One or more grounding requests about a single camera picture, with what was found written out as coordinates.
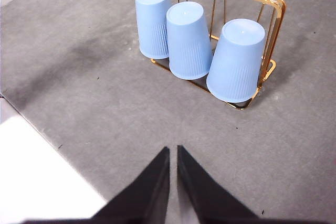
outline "floor mat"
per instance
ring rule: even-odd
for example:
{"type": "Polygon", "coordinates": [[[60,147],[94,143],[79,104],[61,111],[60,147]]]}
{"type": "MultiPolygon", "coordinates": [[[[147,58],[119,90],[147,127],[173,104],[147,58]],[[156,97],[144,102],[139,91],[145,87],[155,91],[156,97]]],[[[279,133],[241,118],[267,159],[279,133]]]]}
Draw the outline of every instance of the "floor mat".
{"type": "MultiPolygon", "coordinates": [[[[212,0],[194,1],[209,22],[212,0]]],[[[134,0],[10,2],[2,94],[106,199],[170,147],[166,223],[181,223],[177,144],[262,217],[336,222],[335,5],[286,2],[277,69],[245,111],[142,56],[134,0]]],[[[258,17],[257,2],[239,3],[228,0],[228,19],[258,17]]]]}

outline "upside-down cup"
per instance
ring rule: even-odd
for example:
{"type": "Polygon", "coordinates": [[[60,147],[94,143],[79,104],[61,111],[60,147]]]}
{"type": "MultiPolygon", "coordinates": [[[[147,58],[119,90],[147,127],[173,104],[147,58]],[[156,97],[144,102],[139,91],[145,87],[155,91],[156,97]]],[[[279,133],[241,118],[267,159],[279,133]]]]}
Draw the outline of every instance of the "upside-down cup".
{"type": "Polygon", "coordinates": [[[227,22],[211,63],[206,84],[215,97],[238,103],[249,100],[257,90],[265,30],[250,19],[227,22]]]}
{"type": "Polygon", "coordinates": [[[203,7],[181,2],[167,11],[169,68],[185,80],[209,73],[212,52],[203,7]]]}
{"type": "Polygon", "coordinates": [[[168,57],[166,12],[170,6],[170,0],[135,0],[139,47],[148,58],[168,57]]]}

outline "gray floor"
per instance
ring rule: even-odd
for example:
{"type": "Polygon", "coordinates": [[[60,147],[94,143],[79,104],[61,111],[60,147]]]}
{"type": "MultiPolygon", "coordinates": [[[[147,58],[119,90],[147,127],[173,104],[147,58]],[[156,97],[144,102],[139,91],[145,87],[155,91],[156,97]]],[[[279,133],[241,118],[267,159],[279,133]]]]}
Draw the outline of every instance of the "gray floor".
{"type": "MultiPolygon", "coordinates": [[[[286,2],[277,69],[245,111],[142,56],[134,0],[3,7],[2,94],[106,199],[170,147],[166,223],[181,223],[177,144],[263,217],[336,223],[336,2],[286,2]]],[[[256,18],[241,3],[229,19],[256,18]]]]}

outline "blue plastic cup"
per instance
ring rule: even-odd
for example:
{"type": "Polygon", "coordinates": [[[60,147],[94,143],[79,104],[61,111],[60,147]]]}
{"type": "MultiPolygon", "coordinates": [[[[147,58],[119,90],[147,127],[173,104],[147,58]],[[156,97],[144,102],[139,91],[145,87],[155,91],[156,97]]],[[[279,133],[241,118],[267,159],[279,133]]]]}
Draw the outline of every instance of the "blue plastic cup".
{"type": "Polygon", "coordinates": [[[257,90],[265,30],[250,19],[227,22],[220,34],[206,84],[215,97],[244,102],[257,90]]]}
{"type": "Polygon", "coordinates": [[[168,57],[166,12],[170,0],[135,0],[140,51],[153,59],[168,57]]]}
{"type": "Polygon", "coordinates": [[[212,52],[203,7],[181,2],[167,11],[169,68],[185,80],[209,73],[212,52]]]}

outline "gold wire rack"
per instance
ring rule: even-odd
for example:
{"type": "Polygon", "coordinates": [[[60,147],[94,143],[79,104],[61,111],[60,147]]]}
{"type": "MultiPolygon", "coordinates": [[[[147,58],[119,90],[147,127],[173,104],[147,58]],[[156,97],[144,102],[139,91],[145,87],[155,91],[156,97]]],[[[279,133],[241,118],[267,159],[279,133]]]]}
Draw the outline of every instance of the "gold wire rack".
{"type": "MultiPolygon", "coordinates": [[[[259,93],[259,91],[261,90],[261,87],[263,86],[262,84],[268,79],[268,77],[272,74],[272,72],[274,71],[275,67],[276,67],[276,62],[271,58],[273,50],[274,50],[274,46],[279,34],[279,30],[281,27],[281,23],[283,20],[283,16],[285,14],[286,11],[286,3],[284,0],[254,0],[254,1],[258,1],[261,3],[260,6],[260,11],[258,14],[258,17],[256,19],[257,22],[260,23],[260,19],[263,13],[263,10],[265,8],[265,5],[271,6],[272,7],[272,15],[271,15],[271,19],[270,19],[270,23],[269,23],[269,27],[268,27],[268,33],[267,33],[267,38],[266,38],[266,43],[265,43],[265,48],[264,48],[264,53],[263,53],[263,59],[261,61],[261,66],[260,66],[260,72],[259,72],[259,78],[258,78],[258,85],[257,85],[257,90],[255,92],[255,94],[246,102],[243,103],[230,103],[230,102],[225,102],[228,105],[238,109],[238,110],[244,110],[246,109],[251,102],[253,101],[253,99],[256,97],[256,95],[259,93]]],[[[215,9],[216,9],[216,0],[212,0],[213,4],[212,4],[212,14],[211,14],[211,24],[210,24],[210,28],[209,28],[209,38],[214,39],[214,40],[219,40],[219,38],[215,35],[213,35],[213,26],[214,26],[214,15],[215,15],[215,9]]],[[[224,6],[223,6],[223,24],[226,23],[226,5],[227,5],[227,0],[224,0],[224,6]]],[[[151,59],[151,62],[154,64],[157,64],[158,66],[169,70],[168,65],[163,61],[163,60],[154,60],[151,59]]],[[[198,86],[199,88],[209,92],[205,80],[190,80],[189,82],[191,82],[192,84],[198,86]]]]}

